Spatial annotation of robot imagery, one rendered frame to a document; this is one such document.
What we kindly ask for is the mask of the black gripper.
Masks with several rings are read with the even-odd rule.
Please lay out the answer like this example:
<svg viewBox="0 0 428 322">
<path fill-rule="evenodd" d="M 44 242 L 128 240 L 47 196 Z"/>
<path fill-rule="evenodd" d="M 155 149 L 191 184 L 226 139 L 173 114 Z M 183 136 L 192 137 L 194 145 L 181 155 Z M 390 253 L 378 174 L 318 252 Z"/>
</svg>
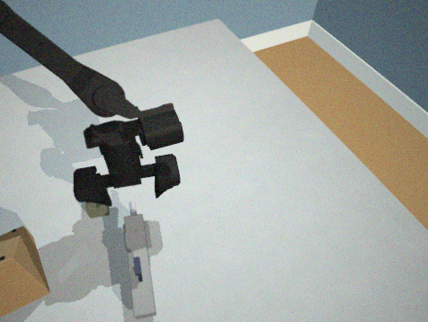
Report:
<svg viewBox="0 0 428 322">
<path fill-rule="evenodd" d="M 106 160 L 109 174 L 97 174 L 96 166 L 77 168 L 74 172 L 76 200 L 112 207 L 111 197 L 105 188 L 114 189 L 141 184 L 141 178 L 155 177 L 156 199 L 168 189 L 180 184 L 180 173 L 173 154 L 155 157 L 155 163 L 141 165 L 139 154 L 126 165 L 111 165 Z"/>
</svg>

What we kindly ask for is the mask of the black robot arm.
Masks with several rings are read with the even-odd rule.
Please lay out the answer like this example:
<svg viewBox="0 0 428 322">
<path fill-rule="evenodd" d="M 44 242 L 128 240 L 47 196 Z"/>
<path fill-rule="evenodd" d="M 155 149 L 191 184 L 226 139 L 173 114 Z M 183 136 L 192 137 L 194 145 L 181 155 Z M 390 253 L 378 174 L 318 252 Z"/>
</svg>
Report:
<svg viewBox="0 0 428 322">
<path fill-rule="evenodd" d="M 36 59 L 76 94 L 85 106 L 101 117 L 120 115 L 132 121 L 107 121 L 90 124 L 83 130 L 87 148 L 99 147 L 111 165 L 126 165 L 142 147 L 150 150 L 184 141 L 183 126 L 172 103 L 141 111 L 125 95 L 123 88 L 96 70 L 75 61 L 62 48 L 37 31 L 0 0 L 0 33 Z"/>
</svg>

